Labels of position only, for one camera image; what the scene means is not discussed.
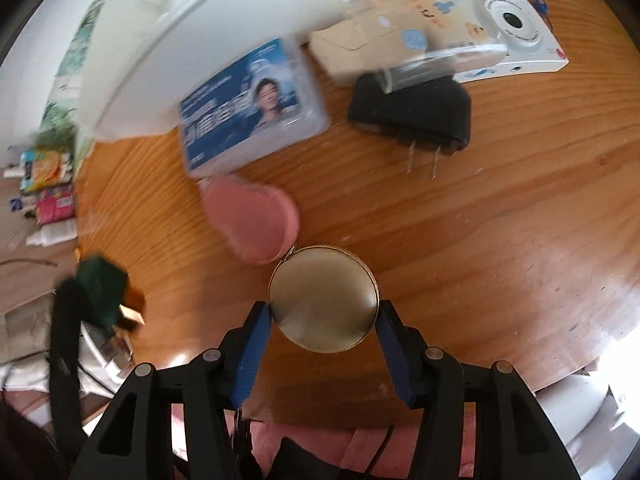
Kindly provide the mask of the white children's digital camera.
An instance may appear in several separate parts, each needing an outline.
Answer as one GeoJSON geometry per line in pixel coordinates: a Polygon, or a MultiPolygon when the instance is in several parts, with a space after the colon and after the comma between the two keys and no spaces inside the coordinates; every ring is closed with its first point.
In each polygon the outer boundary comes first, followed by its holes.
{"type": "Polygon", "coordinates": [[[496,65],[454,75],[465,82],[521,74],[555,73],[568,57],[553,36],[546,0],[480,0],[496,22],[508,53],[496,65]]]}

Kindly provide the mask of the orange juice carton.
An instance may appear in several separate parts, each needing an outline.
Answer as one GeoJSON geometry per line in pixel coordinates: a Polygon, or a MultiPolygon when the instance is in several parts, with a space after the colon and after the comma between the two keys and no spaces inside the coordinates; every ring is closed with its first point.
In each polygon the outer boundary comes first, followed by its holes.
{"type": "Polygon", "coordinates": [[[35,148],[21,154],[23,170],[20,191],[32,194],[45,188],[69,184],[74,176],[73,155],[69,152],[35,148]]]}

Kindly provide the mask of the blue floss pick box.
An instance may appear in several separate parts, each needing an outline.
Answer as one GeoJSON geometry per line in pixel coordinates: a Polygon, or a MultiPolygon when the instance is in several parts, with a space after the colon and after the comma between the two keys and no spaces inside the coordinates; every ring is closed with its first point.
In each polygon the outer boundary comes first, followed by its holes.
{"type": "Polygon", "coordinates": [[[299,46],[274,38],[206,80],[179,105],[180,146],[193,179],[230,174],[330,126],[299,46]]]}

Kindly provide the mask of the black plug adapter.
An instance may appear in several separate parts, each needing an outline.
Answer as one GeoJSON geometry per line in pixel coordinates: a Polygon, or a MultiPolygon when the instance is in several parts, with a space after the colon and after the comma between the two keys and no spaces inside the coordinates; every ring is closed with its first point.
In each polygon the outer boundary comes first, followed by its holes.
{"type": "Polygon", "coordinates": [[[360,77],[352,92],[347,120],[362,131],[389,136],[434,153],[431,176],[439,159],[468,147],[472,102],[469,93],[447,76],[385,93],[373,76],[360,77]]]}

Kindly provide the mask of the green fruit print cardboard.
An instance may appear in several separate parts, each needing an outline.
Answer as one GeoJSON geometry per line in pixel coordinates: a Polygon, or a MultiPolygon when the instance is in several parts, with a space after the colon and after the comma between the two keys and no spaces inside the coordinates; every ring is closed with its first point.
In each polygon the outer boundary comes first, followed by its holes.
{"type": "Polygon", "coordinates": [[[70,148],[76,167],[90,153],[93,136],[78,124],[78,107],[82,87],[82,71],[88,50],[106,0],[92,0],[68,46],[58,71],[35,135],[38,148],[70,148]]]}

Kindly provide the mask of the white plastic storage bin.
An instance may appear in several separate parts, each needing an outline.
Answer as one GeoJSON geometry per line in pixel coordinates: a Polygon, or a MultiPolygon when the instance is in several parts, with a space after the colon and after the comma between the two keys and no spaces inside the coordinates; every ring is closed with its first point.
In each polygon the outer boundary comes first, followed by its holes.
{"type": "Polygon", "coordinates": [[[178,104],[245,52],[307,39],[344,0],[104,0],[81,71],[76,120],[100,139],[164,134],[178,104]]]}

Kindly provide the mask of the white spray bottle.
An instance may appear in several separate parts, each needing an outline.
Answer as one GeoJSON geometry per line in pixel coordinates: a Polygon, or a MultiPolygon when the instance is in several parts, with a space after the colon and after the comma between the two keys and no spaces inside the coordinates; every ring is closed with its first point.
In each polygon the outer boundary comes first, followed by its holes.
{"type": "Polygon", "coordinates": [[[40,230],[26,237],[26,245],[34,247],[51,247],[76,240],[78,237],[75,219],[46,224],[40,230]]]}

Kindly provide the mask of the clear sticker-decorated plastic box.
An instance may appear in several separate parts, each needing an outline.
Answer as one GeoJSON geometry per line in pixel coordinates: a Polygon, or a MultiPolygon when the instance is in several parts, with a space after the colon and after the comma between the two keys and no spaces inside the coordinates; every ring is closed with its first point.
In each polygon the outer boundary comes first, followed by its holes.
{"type": "Polygon", "coordinates": [[[494,66],[508,53],[480,0],[346,0],[367,70],[385,93],[494,66]]]}

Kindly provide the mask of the beige card box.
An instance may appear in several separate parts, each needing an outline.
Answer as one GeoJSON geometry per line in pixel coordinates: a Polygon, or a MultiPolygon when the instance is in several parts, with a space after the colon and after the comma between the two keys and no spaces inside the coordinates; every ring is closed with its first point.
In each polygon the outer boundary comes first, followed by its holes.
{"type": "Polygon", "coordinates": [[[428,42],[424,28],[408,15],[373,13],[351,18],[309,35],[308,48],[339,87],[360,76],[420,61],[428,42]]]}

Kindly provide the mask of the round gold compact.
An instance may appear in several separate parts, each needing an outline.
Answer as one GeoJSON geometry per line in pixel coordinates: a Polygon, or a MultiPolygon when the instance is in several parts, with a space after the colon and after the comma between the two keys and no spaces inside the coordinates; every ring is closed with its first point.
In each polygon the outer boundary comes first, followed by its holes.
{"type": "Polygon", "coordinates": [[[282,334],[316,353],[360,344],[374,325],[380,301],[369,267],[352,252],[329,245],[290,250],[268,286],[271,315],[282,334]]]}

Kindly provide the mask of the pink pear-shaped case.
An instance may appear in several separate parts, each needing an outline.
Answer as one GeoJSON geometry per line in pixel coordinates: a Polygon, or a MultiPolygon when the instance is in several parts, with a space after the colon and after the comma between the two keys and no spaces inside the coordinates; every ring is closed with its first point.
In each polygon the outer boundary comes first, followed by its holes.
{"type": "Polygon", "coordinates": [[[299,233],[299,211],[288,193],[233,174],[198,184],[208,223],[244,263],[266,264],[282,258],[299,233]]]}

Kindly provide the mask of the green bottle with gold cap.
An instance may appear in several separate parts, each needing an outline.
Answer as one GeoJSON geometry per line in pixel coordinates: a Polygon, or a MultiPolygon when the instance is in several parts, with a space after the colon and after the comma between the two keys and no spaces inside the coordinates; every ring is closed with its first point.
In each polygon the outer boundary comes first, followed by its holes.
{"type": "Polygon", "coordinates": [[[97,328],[117,326],[132,332],[145,324],[144,293],[131,284],[129,274],[99,254],[82,258],[76,280],[85,292],[81,318],[97,328]]]}

